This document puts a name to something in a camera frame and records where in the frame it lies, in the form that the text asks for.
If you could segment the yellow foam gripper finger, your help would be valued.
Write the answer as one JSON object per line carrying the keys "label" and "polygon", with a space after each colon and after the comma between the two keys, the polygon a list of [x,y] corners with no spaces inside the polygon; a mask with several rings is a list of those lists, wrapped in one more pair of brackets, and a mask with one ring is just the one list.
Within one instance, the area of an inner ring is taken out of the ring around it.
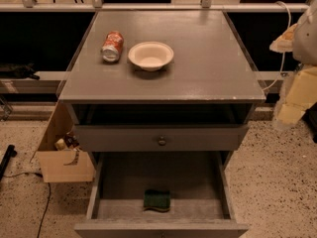
{"label": "yellow foam gripper finger", "polygon": [[293,126],[317,102],[317,67],[305,65],[283,83],[275,106],[277,126]]}
{"label": "yellow foam gripper finger", "polygon": [[291,53],[293,51],[293,43],[295,39],[295,31],[297,23],[287,28],[277,39],[270,45],[269,49],[276,53]]}

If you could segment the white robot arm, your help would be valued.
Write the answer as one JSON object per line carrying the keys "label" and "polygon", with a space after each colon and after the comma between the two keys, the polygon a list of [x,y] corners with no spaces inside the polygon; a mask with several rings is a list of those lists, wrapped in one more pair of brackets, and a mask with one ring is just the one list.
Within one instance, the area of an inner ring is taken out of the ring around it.
{"label": "white robot arm", "polygon": [[277,128],[295,125],[317,103],[317,0],[313,0],[299,20],[275,39],[269,49],[292,53],[302,69],[283,83],[274,110]]}

